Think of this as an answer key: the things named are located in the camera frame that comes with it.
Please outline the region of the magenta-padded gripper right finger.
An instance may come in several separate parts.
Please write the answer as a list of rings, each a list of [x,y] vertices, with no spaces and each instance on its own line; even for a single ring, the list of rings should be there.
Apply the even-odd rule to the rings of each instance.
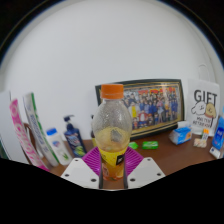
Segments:
[[[124,188],[135,189],[163,178],[165,174],[151,157],[128,147],[124,157]]]

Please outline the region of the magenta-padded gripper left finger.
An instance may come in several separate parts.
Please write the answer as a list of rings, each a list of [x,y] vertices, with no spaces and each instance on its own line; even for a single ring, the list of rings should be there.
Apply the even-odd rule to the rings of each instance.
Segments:
[[[74,158],[61,177],[84,188],[102,189],[103,171],[98,148],[91,149],[82,158]]]

